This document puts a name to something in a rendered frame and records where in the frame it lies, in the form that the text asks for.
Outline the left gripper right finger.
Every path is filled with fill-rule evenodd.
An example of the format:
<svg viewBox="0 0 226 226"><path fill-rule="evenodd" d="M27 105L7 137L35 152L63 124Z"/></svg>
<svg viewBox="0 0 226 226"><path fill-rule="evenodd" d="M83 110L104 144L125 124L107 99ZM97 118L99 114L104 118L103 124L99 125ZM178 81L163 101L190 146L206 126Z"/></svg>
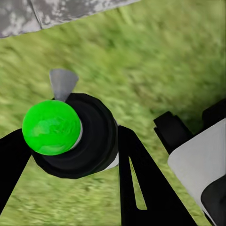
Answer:
<svg viewBox="0 0 226 226"><path fill-rule="evenodd" d="M118 128L121 226L197 226L135 132ZM129 157L147 210L137 208Z"/></svg>

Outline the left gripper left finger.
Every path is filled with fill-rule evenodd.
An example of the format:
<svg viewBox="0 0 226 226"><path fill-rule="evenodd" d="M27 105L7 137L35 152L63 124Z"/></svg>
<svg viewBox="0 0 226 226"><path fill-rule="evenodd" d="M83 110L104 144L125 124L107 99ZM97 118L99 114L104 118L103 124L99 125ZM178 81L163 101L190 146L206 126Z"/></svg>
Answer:
<svg viewBox="0 0 226 226"><path fill-rule="evenodd" d="M22 129L0 139L0 214L31 155Z"/></svg>

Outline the insectifuge atomizer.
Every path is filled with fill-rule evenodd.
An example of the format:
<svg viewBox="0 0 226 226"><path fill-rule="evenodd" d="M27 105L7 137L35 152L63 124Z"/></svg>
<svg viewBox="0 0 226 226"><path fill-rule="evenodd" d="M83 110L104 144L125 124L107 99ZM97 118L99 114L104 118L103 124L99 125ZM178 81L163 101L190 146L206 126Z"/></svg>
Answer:
<svg viewBox="0 0 226 226"><path fill-rule="evenodd" d="M102 101L72 94L80 79L67 69L51 69L54 99L34 105L22 133L30 152L47 174L79 179L119 164L119 128Z"/></svg>

